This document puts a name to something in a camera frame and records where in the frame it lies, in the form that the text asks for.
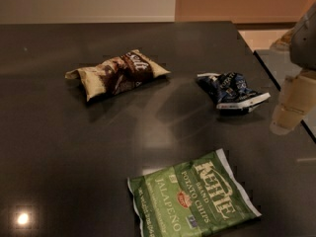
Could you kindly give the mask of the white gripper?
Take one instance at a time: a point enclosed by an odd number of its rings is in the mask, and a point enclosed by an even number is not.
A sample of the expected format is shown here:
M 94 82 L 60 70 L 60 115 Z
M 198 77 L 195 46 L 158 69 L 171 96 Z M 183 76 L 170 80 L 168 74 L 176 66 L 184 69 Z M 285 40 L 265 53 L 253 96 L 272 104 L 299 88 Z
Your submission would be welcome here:
M 271 132 L 277 135 L 293 131 L 316 106 L 316 2 L 294 26 L 290 60 L 311 70 L 285 77 L 270 125 Z

